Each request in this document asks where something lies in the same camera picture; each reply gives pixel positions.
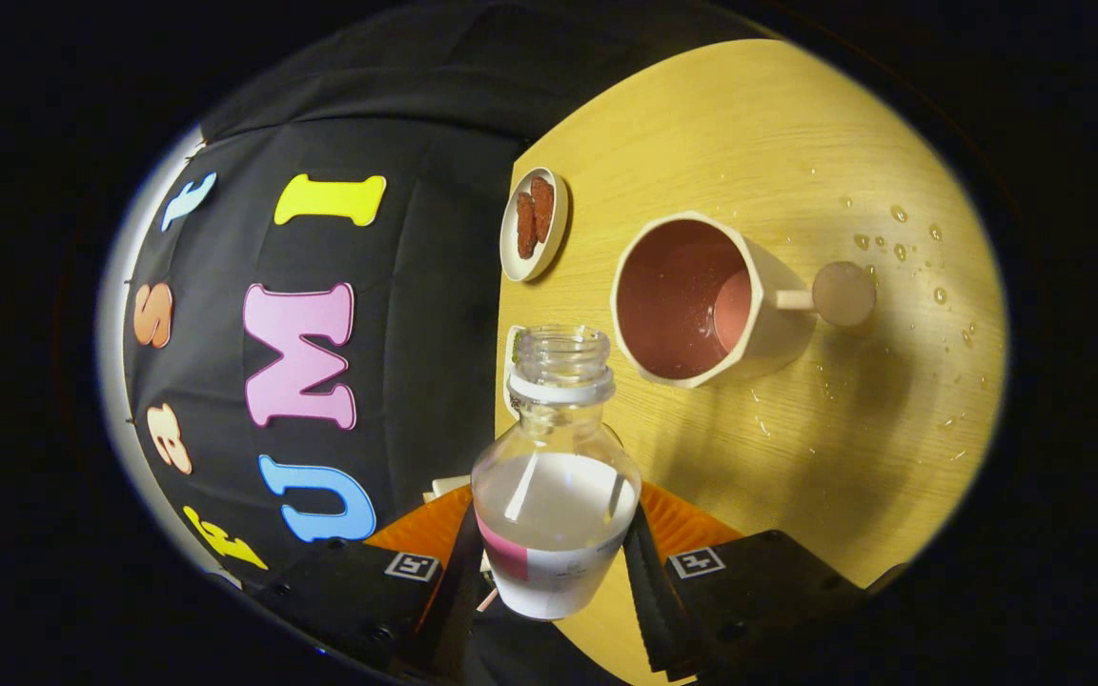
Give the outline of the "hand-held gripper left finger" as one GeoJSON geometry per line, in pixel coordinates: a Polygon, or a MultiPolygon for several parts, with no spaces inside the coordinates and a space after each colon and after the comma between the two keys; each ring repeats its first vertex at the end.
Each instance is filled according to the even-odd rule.
{"type": "Polygon", "coordinates": [[[385,682],[461,682],[482,580],[474,494],[462,485],[366,541],[332,538],[250,598],[328,656],[385,682]]]}

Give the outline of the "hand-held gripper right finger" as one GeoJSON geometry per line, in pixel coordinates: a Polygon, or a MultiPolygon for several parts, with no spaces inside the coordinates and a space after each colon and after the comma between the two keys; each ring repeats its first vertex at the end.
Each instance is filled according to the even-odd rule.
{"type": "Polygon", "coordinates": [[[904,564],[862,587],[777,529],[741,535],[646,482],[623,542],[649,667],[679,681],[798,673],[904,564]]]}

